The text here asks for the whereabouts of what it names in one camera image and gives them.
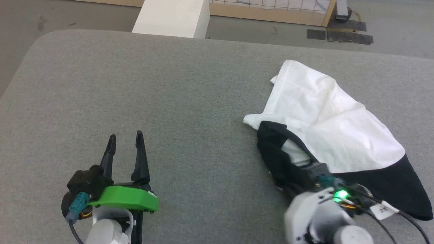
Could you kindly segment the small black floor tape patch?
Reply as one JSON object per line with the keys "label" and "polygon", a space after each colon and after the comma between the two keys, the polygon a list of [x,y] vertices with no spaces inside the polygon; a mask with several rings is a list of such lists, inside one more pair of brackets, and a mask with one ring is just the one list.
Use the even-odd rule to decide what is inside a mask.
{"label": "small black floor tape patch", "polygon": [[317,29],[307,29],[307,39],[327,40],[327,31]]}

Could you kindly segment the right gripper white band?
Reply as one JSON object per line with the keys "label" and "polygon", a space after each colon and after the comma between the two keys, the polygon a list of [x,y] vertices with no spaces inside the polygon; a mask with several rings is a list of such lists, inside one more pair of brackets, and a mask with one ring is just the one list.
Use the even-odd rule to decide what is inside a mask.
{"label": "right gripper white band", "polygon": [[333,200],[334,189],[297,195],[284,214],[288,244],[373,244],[370,233]]}

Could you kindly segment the white rectangular block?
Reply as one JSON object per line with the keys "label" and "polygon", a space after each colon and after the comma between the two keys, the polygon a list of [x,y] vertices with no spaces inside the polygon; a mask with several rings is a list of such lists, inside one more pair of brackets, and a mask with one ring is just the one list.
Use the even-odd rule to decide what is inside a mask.
{"label": "white rectangular block", "polygon": [[205,39],[209,0],[144,0],[132,32]]}

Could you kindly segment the white and black garment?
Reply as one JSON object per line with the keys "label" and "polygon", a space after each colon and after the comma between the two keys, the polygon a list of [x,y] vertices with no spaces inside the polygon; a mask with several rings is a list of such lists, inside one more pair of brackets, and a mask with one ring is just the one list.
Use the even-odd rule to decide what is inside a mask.
{"label": "white and black garment", "polygon": [[257,131],[262,160],[279,188],[310,189],[302,170],[324,163],[332,176],[360,184],[415,219],[434,219],[431,201],[390,130],[336,80],[286,60],[271,79],[265,109],[243,123]]}

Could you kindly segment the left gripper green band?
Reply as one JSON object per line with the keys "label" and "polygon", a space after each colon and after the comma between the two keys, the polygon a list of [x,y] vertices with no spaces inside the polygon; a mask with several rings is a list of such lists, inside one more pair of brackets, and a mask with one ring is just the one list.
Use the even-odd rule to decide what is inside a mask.
{"label": "left gripper green band", "polygon": [[[119,209],[136,210],[142,212],[156,212],[159,210],[159,199],[152,191],[147,153],[142,131],[136,132],[135,147],[137,149],[135,167],[131,174],[131,181],[104,187],[97,198],[92,198],[89,206],[114,207]],[[112,134],[102,156],[100,166],[102,175],[112,179],[113,157],[116,150],[116,136]]]}

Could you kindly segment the large black floor tape patch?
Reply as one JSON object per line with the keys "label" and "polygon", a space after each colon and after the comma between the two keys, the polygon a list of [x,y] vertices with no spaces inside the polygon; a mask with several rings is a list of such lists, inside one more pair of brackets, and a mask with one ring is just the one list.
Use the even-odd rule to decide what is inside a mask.
{"label": "large black floor tape patch", "polygon": [[341,23],[333,20],[327,26],[327,40],[335,43],[371,45],[374,42],[373,36],[366,35],[364,32],[367,32],[364,22],[348,20]]}

